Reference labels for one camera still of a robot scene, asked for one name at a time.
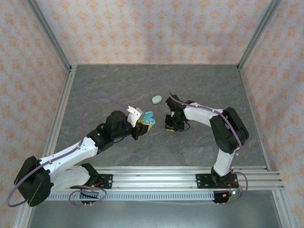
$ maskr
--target marble-patterned surface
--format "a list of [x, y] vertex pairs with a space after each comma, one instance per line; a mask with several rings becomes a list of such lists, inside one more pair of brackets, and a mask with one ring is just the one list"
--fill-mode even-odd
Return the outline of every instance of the marble-patterned surface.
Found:
[[[135, 141], [127, 137], [120, 143], [85, 162], [102, 166], [212, 166], [218, 147], [211, 128], [190, 122], [186, 132], [168, 132], [164, 119], [169, 114], [165, 100], [169, 92], [183, 101], [194, 100], [213, 108], [234, 107], [247, 127], [250, 138], [240, 151], [236, 165], [265, 165], [247, 96], [233, 65], [80, 65], [56, 146], [58, 152], [80, 140], [81, 113], [86, 103], [98, 95], [115, 97], [127, 105], [153, 111], [155, 126]], [[162, 102], [154, 105], [155, 95]], [[86, 133], [103, 123], [119, 105], [98, 100], [85, 114]]]

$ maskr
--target floor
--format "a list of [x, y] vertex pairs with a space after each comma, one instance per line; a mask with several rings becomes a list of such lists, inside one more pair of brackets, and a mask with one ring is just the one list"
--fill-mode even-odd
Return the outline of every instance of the floor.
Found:
[[282, 227], [271, 191], [248, 191], [226, 206], [207, 201], [104, 201], [73, 208], [67, 201], [45, 201], [33, 210], [28, 228]]
[[[168, 132], [164, 119], [169, 114], [165, 100], [169, 92], [201, 105], [236, 109], [250, 138], [240, 151], [236, 165], [265, 165], [247, 96], [233, 65], [80, 65], [77, 67], [66, 112], [57, 141], [58, 152], [80, 140], [81, 113], [86, 103], [99, 95], [153, 111], [155, 126], [135, 141], [127, 137], [98, 156], [83, 161], [95, 166], [205, 166], [211, 167], [218, 154], [212, 130], [189, 122], [186, 132]], [[162, 102], [152, 104], [152, 97]], [[108, 100], [89, 105], [85, 114], [88, 133], [114, 110], [126, 110]]]

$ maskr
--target blue object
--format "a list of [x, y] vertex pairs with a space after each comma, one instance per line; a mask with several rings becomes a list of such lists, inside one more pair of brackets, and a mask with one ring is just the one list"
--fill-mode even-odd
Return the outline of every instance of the blue object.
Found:
[[153, 115], [154, 115], [154, 112], [146, 112], [145, 115], [143, 116], [142, 120], [145, 123], [154, 125], [155, 124], [155, 120], [152, 118]]

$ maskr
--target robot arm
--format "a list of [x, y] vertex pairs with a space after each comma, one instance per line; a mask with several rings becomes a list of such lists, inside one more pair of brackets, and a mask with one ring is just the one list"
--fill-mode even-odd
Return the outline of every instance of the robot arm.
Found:
[[15, 185], [34, 168], [48, 162], [18, 187], [28, 205], [33, 207], [40, 204], [51, 192], [76, 185], [95, 185], [98, 173], [90, 164], [83, 164], [73, 170], [67, 169], [110, 148], [116, 139], [131, 135], [137, 140], [150, 130], [151, 124], [140, 121], [144, 113], [139, 108], [129, 106], [127, 111], [128, 116], [121, 111], [113, 111], [106, 122], [91, 131], [81, 144], [78, 142], [39, 160], [34, 156], [27, 158], [14, 181]]
[[[180, 101], [176, 95], [173, 95], [172, 97], [175, 100]], [[185, 102], [185, 104], [191, 105], [191, 107], [180, 104], [170, 97], [166, 100], [166, 103], [172, 112], [171, 115], [166, 115], [166, 130], [183, 131], [184, 123], [190, 120], [200, 122], [212, 128], [219, 151], [211, 173], [214, 173], [214, 178], [217, 179], [216, 181], [220, 182], [222, 177], [229, 174], [235, 151], [239, 149], [239, 144], [232, 131], [227, 128], [225, 121], [216, 112], [196, 108], [200, 105], [194, 101]], [[248, 139], [249, 134], [236, 111], [231, 107], [225, 110], [213, 110], [222, 113], [228, 119], [241, 143], [244, 144]]]

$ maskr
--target orange pattern wall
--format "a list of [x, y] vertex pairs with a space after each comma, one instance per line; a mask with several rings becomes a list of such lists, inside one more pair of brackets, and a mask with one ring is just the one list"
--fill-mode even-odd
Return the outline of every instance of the orange pattern wall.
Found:
[[243, 72], [272, 168], [304, 227], [304, 2], [283, 0]]
[[271, 0], [37, 0], [70, 64], [238, 64]]
[[10, 228], [18, 208], [4, 201], [24, 160], [42, 155], [67, 72], [26, 1], [0, 2], [0, 33], [0, 227]]

